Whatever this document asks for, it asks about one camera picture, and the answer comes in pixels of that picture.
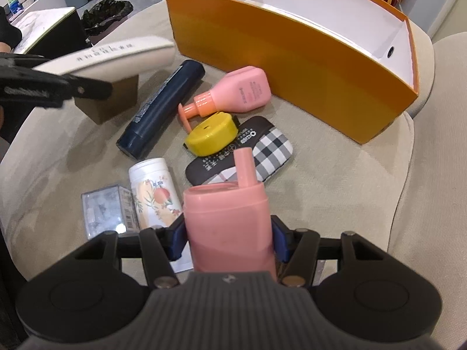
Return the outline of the white floral bottle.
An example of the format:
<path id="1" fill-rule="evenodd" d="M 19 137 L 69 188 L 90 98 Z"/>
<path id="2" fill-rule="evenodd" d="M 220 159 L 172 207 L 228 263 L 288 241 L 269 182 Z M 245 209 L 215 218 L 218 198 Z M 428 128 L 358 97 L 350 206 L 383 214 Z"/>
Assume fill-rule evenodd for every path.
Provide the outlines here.
<path id="1" fill-rule="evenodd" d="M 138 162 L 128 174 L 140 229 L 170 226 L 182 213 L 182 206 L 166 161 Z"/>

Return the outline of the clear plastic card box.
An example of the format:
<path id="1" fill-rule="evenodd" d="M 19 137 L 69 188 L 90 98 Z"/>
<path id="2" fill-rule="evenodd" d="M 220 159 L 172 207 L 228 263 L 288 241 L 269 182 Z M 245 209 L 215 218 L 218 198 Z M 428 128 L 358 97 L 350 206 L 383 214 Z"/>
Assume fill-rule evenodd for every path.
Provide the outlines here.
<path id="1" fill-rule="evenodd" d="M 139 231 L 133 195 L 120 185 L 107 186 L 81 195 L 87 239 L 102 232 L 125 234 Z"/>

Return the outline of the pink cup with spout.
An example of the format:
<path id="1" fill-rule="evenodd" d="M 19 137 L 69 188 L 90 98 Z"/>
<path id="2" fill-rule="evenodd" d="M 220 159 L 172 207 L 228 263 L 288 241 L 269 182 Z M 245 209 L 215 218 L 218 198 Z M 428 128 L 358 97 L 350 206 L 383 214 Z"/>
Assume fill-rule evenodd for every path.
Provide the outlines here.
<path id="1" fill-rule="evenodd" d="M 194 270 L 267 271 L 276 278 L 271 213 L 251 148 L 233 153 L 237 180 L 184 191 L 184 222 Z"/>

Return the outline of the brown cardboard block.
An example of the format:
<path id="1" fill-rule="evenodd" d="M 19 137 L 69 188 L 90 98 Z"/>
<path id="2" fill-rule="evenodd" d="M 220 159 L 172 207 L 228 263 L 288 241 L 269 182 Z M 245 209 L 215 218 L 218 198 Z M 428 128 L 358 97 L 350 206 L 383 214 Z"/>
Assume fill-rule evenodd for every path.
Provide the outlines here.
<path id="1" fill-rule="evenodd" d="M 95 124 L 101 125 L 136 105 L 139 76 L 114 82 L 112 88 L 112 94 L 106 100 L 75 98 L 74 104 Z"/>

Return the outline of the black plaid pouch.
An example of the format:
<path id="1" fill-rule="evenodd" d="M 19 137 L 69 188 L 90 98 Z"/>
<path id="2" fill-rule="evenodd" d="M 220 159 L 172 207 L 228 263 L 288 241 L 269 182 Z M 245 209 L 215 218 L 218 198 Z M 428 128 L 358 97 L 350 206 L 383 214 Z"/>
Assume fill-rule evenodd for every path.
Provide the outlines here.
<path id="1" fill-rule="evenodd" d="M 234 151 L 251 148 L 257 180 L 265 182 L 275 174 L 293 154 L 290 140 L 262 116 L 253 116 L 239 126 L 236 139 L 219 152 L 197 157 L 185 169 L 185 176 L 193 186 L 235 182 L 237 171 Z"/>

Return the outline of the dark blue cylinder bottle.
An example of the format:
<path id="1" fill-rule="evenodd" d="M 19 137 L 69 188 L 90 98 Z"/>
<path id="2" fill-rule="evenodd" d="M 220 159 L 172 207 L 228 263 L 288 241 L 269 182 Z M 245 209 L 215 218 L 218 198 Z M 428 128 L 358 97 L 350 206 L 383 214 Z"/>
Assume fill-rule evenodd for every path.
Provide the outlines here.
<path id="1" fill-rule="evenodd" d="M 171 123 L 177 109 L 197 88 L 205 70 L 200 62 L 183 61 L 135 114 L 116 142 L 134 160 L 144 160 Z"/>

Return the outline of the white glasses case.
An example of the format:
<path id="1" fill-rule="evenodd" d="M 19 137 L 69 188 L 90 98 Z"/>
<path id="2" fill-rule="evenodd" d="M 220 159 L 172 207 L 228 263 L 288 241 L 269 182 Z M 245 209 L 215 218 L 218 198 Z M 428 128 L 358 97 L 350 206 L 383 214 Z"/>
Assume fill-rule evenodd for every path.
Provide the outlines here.
<path id="1" fill-rule="evenodd" d="M 159 36 L 143 36 L 76 51 L 34 69 L 60 76 L 72 74 L 117 82 L 167 67 L 173 63 L 175 53 L 172 41 Z"/>

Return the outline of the yellow tape measure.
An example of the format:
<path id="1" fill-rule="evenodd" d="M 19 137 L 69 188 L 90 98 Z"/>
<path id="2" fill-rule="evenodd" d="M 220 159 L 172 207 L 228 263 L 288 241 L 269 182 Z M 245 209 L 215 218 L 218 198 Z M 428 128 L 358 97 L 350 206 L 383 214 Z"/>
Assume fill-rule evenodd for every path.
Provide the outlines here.
<path id="1" fill-rule="evenodd" d="M 233 116 L 217 112 L 188 133 L 184 146 L 195 156 L 210 156 L 228 146 L 237 135 L 238 126 Z"/>

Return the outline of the pink pump bottle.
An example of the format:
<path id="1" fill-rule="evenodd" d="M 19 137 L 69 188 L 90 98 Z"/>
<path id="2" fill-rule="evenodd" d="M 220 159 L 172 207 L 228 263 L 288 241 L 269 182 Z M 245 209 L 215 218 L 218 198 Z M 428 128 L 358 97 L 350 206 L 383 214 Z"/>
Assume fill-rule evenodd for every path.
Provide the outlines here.
<path id="1" fill-rule="evenodd" d="M 227 73 L 212 89 L 200 93 L 193 102 L 178 106 L 184 129 L 190 133 L 189 118 L 208 117 L 216 112 L 246 113 L 263 107 L 271 100 L 271 89 L 265 72 L 259 67 L 245 66 Z"/>

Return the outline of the white marble coffee table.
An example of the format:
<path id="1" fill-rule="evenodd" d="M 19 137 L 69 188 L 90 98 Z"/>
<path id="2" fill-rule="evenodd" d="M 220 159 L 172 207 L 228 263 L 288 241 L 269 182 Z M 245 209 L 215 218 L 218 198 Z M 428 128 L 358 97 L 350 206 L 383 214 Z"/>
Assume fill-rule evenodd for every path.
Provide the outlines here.
<path id="1" fill-rule="evenodd" d="M 13 50 L 16 54 L 56 59 L 88 47 L 86 32 L 73 7 L 32 11 L 14 26 L 22 33 L 21 42 Z"/>

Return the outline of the black bag trash bin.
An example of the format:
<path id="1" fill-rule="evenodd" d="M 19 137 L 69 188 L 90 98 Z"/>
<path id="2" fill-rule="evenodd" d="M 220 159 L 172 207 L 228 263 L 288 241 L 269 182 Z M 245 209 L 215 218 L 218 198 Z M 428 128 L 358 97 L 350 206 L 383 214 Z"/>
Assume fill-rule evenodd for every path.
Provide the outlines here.
<path id="1" fill-rule="evenodd" d="M 101 0 L 90 10 L 85 10 L 81 25 L 87 36 L 98 36 L 112 24 L 125 19 L 134 7 L 129 1 Z"/>

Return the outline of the orange cardboard box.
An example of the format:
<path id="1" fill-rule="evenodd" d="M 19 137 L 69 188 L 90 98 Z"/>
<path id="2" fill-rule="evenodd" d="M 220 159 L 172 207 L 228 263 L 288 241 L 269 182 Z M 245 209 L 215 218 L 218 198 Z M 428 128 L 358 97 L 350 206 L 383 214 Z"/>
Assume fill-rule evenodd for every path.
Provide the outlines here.
<path id="1" fill-rule="evenodd" d="M 419 95 L 408 18 L 383 0 L 166 0 L 181 54 L 263 69 L 271 91 L 364 144 Z"/>

